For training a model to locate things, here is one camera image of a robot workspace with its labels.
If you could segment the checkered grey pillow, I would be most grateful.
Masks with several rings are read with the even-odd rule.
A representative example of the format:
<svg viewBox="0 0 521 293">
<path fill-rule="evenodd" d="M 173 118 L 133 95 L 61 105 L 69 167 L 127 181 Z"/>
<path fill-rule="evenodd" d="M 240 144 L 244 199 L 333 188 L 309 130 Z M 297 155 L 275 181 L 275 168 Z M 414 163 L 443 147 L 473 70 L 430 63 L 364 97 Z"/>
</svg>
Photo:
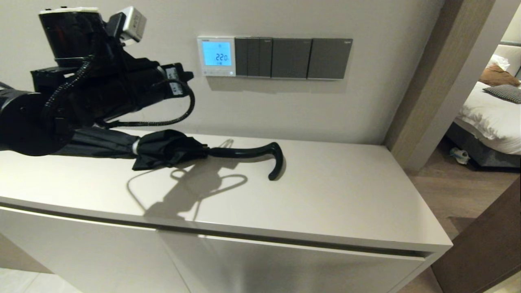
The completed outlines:
<svg viewBox="0 0 521 293">
<path fill-rule="evenodd" d="M 521 88 L 514 87 L 513 85 L 497 85 L 493 87 L 486 87 L 483 89 L 483 91 L 494 96 L 495 98 L 499 98 L 517 105 L 521 104 Z"/>
</svg>

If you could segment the brown cushion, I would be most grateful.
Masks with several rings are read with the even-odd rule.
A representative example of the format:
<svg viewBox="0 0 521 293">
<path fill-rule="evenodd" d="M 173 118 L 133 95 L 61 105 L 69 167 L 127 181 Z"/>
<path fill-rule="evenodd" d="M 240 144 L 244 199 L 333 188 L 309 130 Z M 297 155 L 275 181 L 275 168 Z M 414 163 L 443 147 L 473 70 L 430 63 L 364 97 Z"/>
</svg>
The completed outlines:
<svg viewBox="0 0 521 293">
<path fill-rule="evenodd" d="M 521 85 L 521 82 L 516 77 L 501 69 L 497 64 L 485 68 L 478 81 L 491 87 L 499 85 L 519 87 Z"/>
</svg>

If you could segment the white cabinet door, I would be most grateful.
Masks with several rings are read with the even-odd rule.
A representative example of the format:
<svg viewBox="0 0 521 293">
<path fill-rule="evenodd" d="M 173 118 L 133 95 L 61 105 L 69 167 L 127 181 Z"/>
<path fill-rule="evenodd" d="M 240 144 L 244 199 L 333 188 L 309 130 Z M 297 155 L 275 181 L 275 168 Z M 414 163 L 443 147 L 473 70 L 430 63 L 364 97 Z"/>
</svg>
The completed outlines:
<svg viewBox="0 0 521 293">
<path fill-rule="evenodd" d="M 159 231 L 190 293 L 388 293 L 424 263 L 371 254 Z"/>
<path fill-rule="evenodd" d="M 155 229 L 0 208 L 0 233 L 83 293 L 189 293 Z"/>
</svg>

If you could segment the white sideboard cabinet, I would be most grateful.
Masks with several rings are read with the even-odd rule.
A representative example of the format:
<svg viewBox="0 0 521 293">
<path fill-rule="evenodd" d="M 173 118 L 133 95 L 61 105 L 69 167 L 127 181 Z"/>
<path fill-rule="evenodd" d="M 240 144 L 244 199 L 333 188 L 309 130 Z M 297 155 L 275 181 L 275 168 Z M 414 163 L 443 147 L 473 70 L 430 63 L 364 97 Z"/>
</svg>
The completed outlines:
<svg viewBox="0 0 521 293">
<path fill-rule="evenodd" d="M 421 257 L 396 293 L 452 247 L 408 176 L 381 145 L 279 140 L 271 155 L 133 171 L 134 161 L 0 151 L 0 208 L 70 219 Z"/>
</svg>

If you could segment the small white pillow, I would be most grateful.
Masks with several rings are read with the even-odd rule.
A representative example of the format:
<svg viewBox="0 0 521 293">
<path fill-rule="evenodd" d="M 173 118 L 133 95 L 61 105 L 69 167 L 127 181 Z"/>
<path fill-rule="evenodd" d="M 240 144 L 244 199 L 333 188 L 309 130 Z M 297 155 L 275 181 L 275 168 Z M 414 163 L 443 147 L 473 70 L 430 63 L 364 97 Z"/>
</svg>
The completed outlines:
<svg viewBox="0 0 521 293">
<path fill-rule="evenodd" d="M 510 66 L 509 60 L 505 57 L 502 57 L 497 54 L 493 54 L 488 61 L 486 68 L 490 68 L 492 66 L 499 66 L 502 70 L 507 71 Z"/>
</svg>

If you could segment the brown wooden door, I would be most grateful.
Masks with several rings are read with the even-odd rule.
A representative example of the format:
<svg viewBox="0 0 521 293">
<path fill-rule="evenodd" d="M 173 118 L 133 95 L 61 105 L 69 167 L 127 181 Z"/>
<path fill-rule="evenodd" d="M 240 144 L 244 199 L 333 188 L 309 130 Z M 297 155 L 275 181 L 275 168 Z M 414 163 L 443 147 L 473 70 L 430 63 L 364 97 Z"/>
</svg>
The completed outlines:
<svg viewBox="0 0 521 293">
<path fill-rule="evenodd" d="M 443 293 L 485 293 L 521 271 L 521 177 L 431 268 Z"/>
</svg>

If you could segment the grey single wall switch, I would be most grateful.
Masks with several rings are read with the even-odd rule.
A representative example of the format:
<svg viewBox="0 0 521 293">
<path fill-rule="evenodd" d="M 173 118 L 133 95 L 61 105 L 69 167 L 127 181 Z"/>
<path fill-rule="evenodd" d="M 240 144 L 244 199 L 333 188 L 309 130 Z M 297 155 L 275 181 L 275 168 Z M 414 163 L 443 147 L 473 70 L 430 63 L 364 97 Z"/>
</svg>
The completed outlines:
<svg viewBox="0 0 521 293">
<path fill-rule="evenodd" d="M 271 78 L 306 79 L 310 52 L 311 39 L 273 39 Z"/>
<path fill-rule="evenodd" d="M 342 80 L 353 39 L 314 38 L 311 41 L 308 79 Z"/>
</svg>

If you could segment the white thermostat with blue screen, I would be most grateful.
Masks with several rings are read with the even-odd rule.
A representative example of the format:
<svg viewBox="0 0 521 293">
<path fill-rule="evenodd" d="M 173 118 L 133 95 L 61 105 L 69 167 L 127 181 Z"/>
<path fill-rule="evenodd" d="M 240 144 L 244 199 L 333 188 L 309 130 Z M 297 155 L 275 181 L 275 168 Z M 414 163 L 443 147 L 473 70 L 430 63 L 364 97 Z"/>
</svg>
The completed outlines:
<svg viewBox="0 0 521 293">
<path fill-rule="evenodd" d="M 199 36 L 197 47 L 201 74 L 205 77 L 235 77 L 236 47 L 234 37 Z"/>
</svg>

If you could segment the bed with white duvet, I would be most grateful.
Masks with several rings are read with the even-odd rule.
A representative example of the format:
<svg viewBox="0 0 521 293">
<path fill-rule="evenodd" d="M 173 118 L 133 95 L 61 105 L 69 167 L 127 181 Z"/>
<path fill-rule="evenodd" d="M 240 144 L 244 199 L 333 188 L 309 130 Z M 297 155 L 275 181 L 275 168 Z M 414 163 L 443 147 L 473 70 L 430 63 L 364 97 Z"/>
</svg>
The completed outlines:
<svg viewBox="0 0 521 293">
<path fill-rule="evenodd" d="M 491 86 L 476 82 L 445 137 L 467 152 L 468 163 L 477 168 L 519 171 L 521 104 L 495 98 L 483 91 L 486 87 Z"/>
</svg>

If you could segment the large white pillow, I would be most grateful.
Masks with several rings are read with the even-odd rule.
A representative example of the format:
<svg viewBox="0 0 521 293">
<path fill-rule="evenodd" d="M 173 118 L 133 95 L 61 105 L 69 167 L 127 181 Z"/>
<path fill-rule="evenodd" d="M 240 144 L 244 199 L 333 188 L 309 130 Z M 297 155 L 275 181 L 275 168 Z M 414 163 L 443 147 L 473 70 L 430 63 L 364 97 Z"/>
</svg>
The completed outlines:
<svg viewBox="0 0 521 293">
<path fill-rule="evenodd" d="M 504 71 L 521 79 L 521 44 L 502 42 L 497 45 L 494 54 L 508 60 L 509 65 L 503 68 Z"/>
</svg>

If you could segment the grey triple rocker switch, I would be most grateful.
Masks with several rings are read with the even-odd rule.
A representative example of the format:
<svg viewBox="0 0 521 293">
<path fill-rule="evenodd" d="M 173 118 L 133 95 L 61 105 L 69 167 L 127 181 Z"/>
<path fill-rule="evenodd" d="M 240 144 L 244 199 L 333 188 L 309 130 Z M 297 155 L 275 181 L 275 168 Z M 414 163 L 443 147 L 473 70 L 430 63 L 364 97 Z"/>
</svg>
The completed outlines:
<svg viewBox="0 0 521 293">
<path fill-rule="evenodd" d="M 235 37 L 236 76 L 271 78 L 273 42 L 267 37 Z"/>
</svg>

